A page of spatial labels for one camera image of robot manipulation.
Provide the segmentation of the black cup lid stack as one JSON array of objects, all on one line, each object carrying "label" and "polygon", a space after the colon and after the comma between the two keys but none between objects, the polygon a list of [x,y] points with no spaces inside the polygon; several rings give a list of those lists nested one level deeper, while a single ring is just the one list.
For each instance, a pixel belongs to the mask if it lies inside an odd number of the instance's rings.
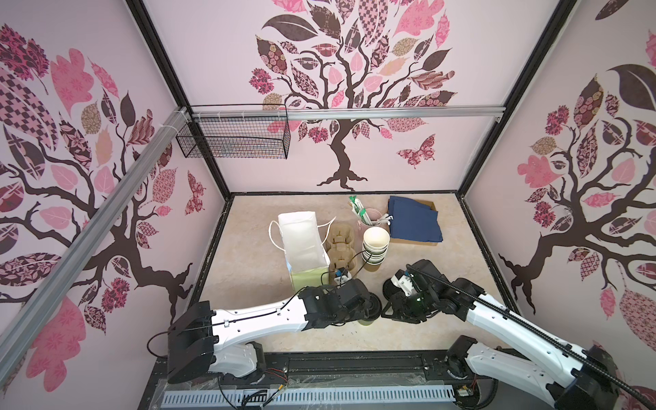
[{"label": "black cup lid stack", "polygon": [[406,299],[405,292],[396,285],[393,285],[390,280],[384,282],[383,294],[387,300],[387,304],[393,309],[398,309]]}]

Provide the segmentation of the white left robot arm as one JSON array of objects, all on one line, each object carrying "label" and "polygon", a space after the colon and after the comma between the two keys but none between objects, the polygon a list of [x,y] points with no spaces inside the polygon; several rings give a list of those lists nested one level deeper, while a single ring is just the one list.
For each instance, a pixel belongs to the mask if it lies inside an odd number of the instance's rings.
[{"label": "white left robot arm", "polygon": [[289,299],[250,309],[212,309],[208,301],[198,302],[167,330],[167,382],[181,384],[208,373],[247,378],[264,371],[258,339],[373,322],[381,311],[379,297],[358,279],[303,287]]}]

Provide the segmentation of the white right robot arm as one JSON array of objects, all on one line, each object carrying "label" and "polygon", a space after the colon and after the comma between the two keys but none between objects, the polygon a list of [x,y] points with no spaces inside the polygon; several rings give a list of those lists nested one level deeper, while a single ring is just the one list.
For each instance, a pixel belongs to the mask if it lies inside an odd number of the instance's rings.
[{"label": "white right robot arm", "polygon": [[457,317],[514,349],[494,350],[462,335],[444,357],[454,379],[485,376],[529,393],[554,409],[612,409],[620,397],[613,357],[582,348],[523,319],[466,278],[454,281],[431,261],[408,265],[383,285],[382,316],[419,325],[437,314]]}]

